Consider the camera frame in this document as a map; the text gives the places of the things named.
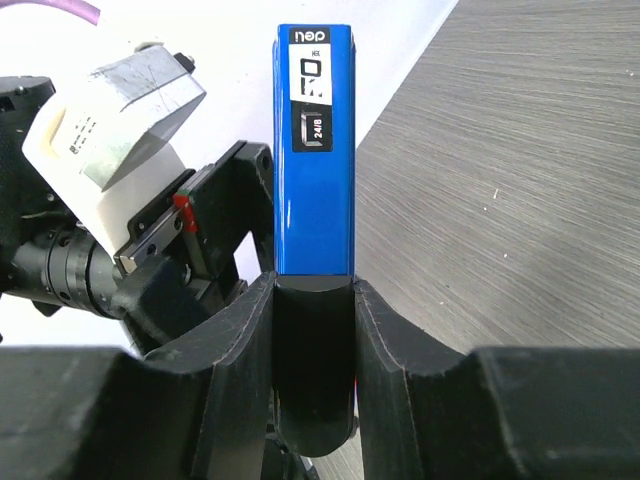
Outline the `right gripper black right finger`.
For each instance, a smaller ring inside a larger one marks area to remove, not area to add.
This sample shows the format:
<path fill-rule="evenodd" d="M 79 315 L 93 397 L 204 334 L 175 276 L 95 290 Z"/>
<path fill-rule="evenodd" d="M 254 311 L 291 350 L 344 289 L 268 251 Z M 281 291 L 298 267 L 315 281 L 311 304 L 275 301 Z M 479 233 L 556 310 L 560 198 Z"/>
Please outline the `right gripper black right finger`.
<path fill-rule="evenodd" d="M 356 288 L 357 398 L 369 479 L 635 479 L 639 353 L 459 353 Z"/>

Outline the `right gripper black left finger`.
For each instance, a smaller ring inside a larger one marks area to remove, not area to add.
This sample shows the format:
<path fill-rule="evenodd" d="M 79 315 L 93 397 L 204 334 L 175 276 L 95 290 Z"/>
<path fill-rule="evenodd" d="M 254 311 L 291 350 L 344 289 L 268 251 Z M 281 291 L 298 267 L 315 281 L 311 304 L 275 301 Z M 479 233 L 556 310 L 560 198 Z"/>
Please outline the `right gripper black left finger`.
<path fill-rule="evenodd" d="M 5 479 L 256 479 L 271 395 L 274 277 L 137 359 L 1 352 Z"/>

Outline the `blue stapler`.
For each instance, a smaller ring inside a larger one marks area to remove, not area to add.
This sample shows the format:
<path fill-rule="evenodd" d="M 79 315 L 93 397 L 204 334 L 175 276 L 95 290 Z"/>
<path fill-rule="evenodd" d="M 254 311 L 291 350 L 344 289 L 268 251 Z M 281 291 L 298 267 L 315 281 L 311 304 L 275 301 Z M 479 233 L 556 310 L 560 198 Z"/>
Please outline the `blue stapler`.
<path fill-rule="evenodd" d="M 282 24 L 273 46 L 274 421 L 312 458 L 354 417 L 355 57 L 344 24 Z"/>

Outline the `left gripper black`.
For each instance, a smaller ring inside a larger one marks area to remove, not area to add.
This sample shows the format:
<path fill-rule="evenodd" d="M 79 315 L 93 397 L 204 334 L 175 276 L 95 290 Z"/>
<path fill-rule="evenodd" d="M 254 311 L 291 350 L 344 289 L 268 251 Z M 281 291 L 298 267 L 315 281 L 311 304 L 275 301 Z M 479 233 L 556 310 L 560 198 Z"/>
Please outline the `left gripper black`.
<path fill-rule="evenodd" d="M 274 268 L 269 146 L 236 142 L 216 163 L 186 172 L 154 209 L 156 219 L 124 257 L 135 268 L 111 300 L 139 350 L 180 337 L 242 293 L 234 252 L 247 234 L 260 270 Z"/>

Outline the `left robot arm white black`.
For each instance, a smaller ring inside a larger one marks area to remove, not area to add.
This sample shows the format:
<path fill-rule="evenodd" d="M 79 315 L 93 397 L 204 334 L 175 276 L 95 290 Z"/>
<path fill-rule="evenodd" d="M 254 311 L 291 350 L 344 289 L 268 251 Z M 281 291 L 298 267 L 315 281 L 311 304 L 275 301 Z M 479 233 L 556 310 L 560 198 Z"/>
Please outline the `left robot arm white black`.
<path fill-rule="evenodd" d="M 55 88 L 43 76 L 1 81 L 1 290 L 45 316 L 68 307 L 118 321 L 141 352 L 192 330 L 248 287 L 234 253 L 251 236 L 274 266 L 271 153 L 239 141 L 214 164 L 186 168 L 165 146 L 111 190 L 124 230 L 109 250 L 101 220 L 82 219 L 28 161 L 23 145 Z"/>

